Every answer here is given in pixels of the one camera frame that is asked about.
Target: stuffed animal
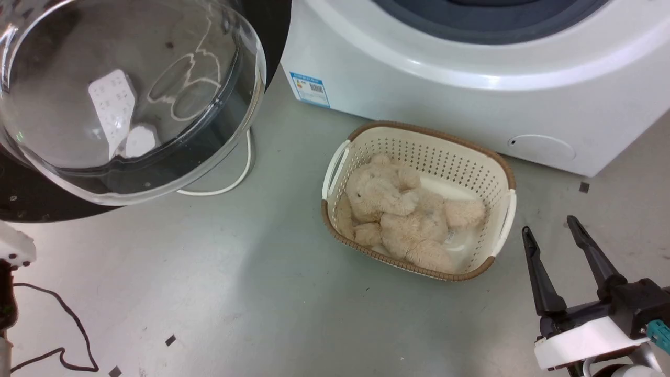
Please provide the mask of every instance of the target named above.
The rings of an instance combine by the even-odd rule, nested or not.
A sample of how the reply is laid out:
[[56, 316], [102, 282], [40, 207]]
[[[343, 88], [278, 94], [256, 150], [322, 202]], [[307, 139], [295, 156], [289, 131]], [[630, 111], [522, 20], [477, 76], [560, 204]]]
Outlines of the stuffed animal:
[[444, 247], [449, 229], [476, 227], [486, 211], [482, 201], [448, 200], [421, 188], [415, 169], [385, 154], [354, 170], [345, 191], [337, 209], [345, 237], [381, 244], [393, 258], [442, 272], [454, 269]]

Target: white washing machine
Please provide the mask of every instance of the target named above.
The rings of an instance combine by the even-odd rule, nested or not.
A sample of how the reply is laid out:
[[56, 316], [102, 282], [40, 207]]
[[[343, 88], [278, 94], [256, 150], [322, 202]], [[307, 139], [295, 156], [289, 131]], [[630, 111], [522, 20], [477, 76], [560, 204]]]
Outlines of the white washing machine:
[[594, 176], [670, 108], [670, 1], [294, 0], [299, 100]]

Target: white basket handle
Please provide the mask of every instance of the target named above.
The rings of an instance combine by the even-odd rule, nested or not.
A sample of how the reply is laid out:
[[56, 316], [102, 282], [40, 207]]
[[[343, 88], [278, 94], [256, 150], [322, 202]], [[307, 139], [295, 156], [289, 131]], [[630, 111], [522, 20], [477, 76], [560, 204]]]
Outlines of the white basket handle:
[[500, 235], [498, 237], [498, 242], [493, 248], [493, 253], [491, 256], [497, 256], [498, 253], [503, 249], [503, 245], [507, 241], [507, 236], [512, 229], [512, 223], [514, 222], [514, 216], [517, 213], [517, 192], [515, 189], [510, 189], [509, 191], [509, 203], [507, 205], [507, 214], [505, 215], [505, 222], [502, 223], [502, 229], [500, 230]]
[[349, 153], [349, 149], [347, 148], [349, 144], [351, 144], [351, 141], [345, 140], [344, 143], [340, 144], [340, 147], [337, 148], [335, 154], [330, 159], [330, 164], [326, 170], [326, 177], [324, 178], [324, 187], [321, 190], [321, 196], [324, 200], [328, 200], [328, 195], [331, 194], [334, 189], [332, 185], [337, 181], [337, 178], [342, 172], [346, 155]]

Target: laundry basket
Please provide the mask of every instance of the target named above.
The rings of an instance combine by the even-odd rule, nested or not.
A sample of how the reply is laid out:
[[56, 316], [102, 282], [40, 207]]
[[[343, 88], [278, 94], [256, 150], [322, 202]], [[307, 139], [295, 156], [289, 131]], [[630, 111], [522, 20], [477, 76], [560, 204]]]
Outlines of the laundry basket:
[[[346, 195], [346, 181], [355, 168], [379, 153], [417, 169], [426, 189], [449, 199], [484, 201], [483, 224], [450, 232], [445, 243], [456, 265], [453, 274], [393, 259], [383, 248], [367, 248], [340, 233], [336, 208]], [[324, 179], [322, 213], [336, 239], [376, 260], [440, 280], [468, 280], [486, 271], [502, 249], [517, 208], [515, 189], [512, 170], [496, 152], [432, 129], [376, 121], [357, 129], [335, 152]]]

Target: gray floor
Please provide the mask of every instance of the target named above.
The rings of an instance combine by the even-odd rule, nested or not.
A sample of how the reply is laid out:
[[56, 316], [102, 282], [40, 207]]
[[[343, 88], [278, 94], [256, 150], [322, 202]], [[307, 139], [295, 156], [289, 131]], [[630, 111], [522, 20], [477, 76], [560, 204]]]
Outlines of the gray floor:
[[[519, 206], [494, 266], [447, 283], [340, 245], [320, 215], [332, 153], [363, 119], [295, 101], [278, 74], [254, 132], [257, 163], [235, 191], [177, 194], [90, 219], [17, 225], [38, 262], [17, 281], [57, 290], [88, 329], [100, 376], [567, 376], [542, 372], [520, 230], [530, 225], [568, 305], [596, 299], [565, 228], [576, 215], [631, 280], [670, 285], [670, 117], [596, 178], [510, 159]], [[239, 148], [194, 189], [227, 184]], [[57, 304], [18, 290], [14, 363], [55, 347], [86, 364]], [[177, 341], [164, 342], [171, 335]], [[670, 358], [661, 356], [668, 368]], [[56, 358], [14, 376], [67, 376]]]

